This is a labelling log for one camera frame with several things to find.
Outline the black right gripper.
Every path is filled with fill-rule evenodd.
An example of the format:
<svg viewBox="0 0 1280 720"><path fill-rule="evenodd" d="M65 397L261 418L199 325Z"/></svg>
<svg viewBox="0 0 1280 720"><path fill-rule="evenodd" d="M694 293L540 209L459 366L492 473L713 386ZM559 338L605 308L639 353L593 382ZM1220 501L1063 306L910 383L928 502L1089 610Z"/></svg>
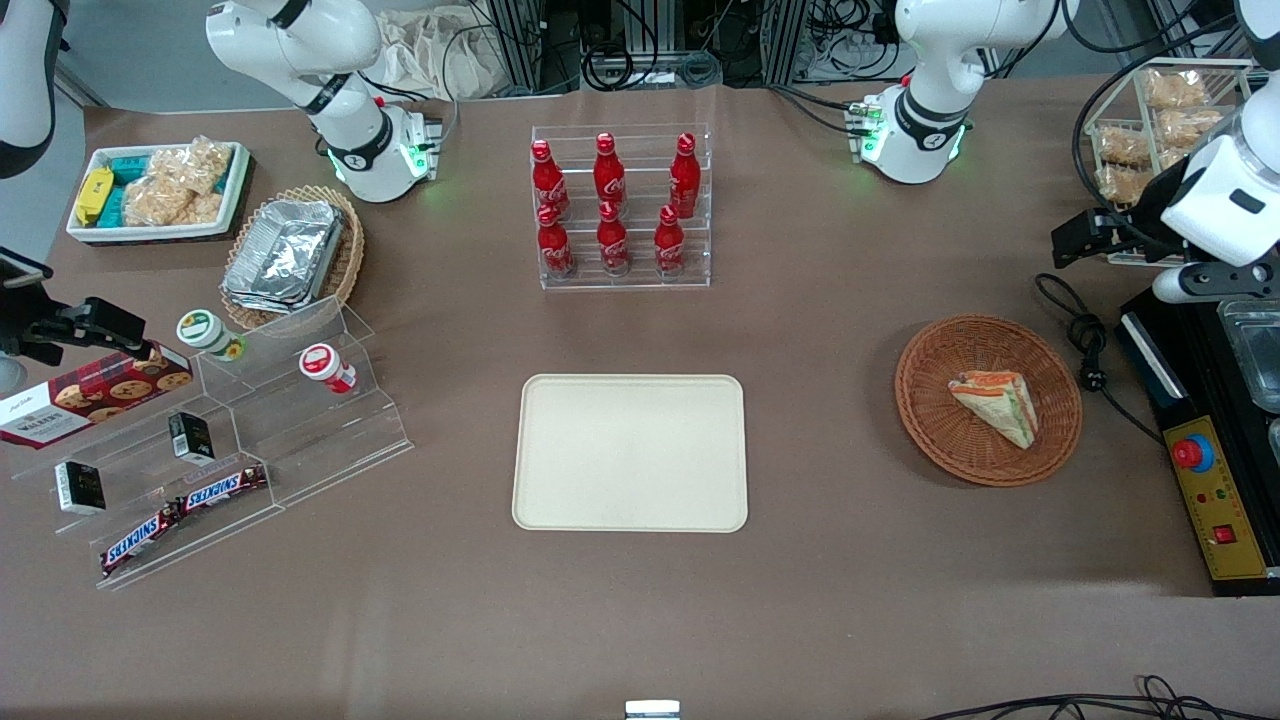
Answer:
<svg viewBox="0 0 1280 720"><path fill-rule="evenodd" d="M74 322L41 322L52 318L63 304L45 290L1 291L1 351L20 354L26 333L26 357L49 366L61 363L65 346L88 347L93 340L118 351L142 351L146 320L104 299L84 300L84 327Z"/></svg>

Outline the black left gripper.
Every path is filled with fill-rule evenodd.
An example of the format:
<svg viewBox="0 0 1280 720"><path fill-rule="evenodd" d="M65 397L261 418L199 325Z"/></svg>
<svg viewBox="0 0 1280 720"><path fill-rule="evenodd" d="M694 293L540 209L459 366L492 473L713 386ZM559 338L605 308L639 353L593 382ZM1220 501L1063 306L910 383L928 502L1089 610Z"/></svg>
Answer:
<svg viewBox="0 0 1280 720"><path fill-rule="evenodd" d="M1162 245L1187 247L1190 241L1161 219L1180 192L1192 156L1184 156L1153 176L1139 201L1124 214L1105 209L1088 209L1078 215L1082 228L1055 228L1051 234L1055 268L1066 268L1085 258L1106 254L1108 234L1125 234L1139 246Z"/></svg>

